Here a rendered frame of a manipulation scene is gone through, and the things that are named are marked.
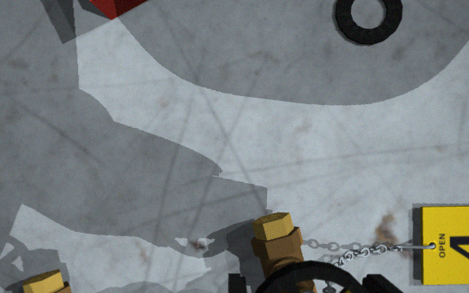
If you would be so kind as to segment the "dark red rectangular block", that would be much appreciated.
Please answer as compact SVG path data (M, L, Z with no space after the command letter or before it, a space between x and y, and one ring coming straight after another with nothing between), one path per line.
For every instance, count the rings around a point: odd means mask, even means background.
M126 13L147 0L90 0L110 20Z

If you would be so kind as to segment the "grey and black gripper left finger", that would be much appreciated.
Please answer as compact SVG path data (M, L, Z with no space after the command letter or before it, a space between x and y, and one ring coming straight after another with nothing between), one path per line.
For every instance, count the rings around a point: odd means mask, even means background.
M240 273L228 273L228 293L248 293L246 278Z

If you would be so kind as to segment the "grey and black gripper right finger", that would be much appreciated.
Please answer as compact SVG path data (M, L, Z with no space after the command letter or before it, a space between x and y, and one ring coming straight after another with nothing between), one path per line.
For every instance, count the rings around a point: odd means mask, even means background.
M362 285L369 293L404 293L382 274L367 274Z

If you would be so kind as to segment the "yellow tag on silver chain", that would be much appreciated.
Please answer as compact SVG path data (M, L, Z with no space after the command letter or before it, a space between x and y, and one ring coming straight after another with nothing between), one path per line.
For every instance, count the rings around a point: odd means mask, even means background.
M423 285L469 284L469 206L420 207L420 241L421 246L398 245L387 249L379 244L354 253L347 251L333 265L343 268L344 261L350 262L354 256L367 258L370 252L383 255L387 250L416 248L421 249ZM379 247L384 251L380 252Z

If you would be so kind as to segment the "black flat ring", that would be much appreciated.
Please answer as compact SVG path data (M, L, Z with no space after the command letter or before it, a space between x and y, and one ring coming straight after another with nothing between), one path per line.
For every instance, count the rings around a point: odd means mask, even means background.
M358 44L373 45L385 41L394 32L402 20L401 0L382 0L386 6L386 17L376 28L362 28L358 26L351 15L351 7L355 0L338 0L335 8L335 18L341 32L350 40Z

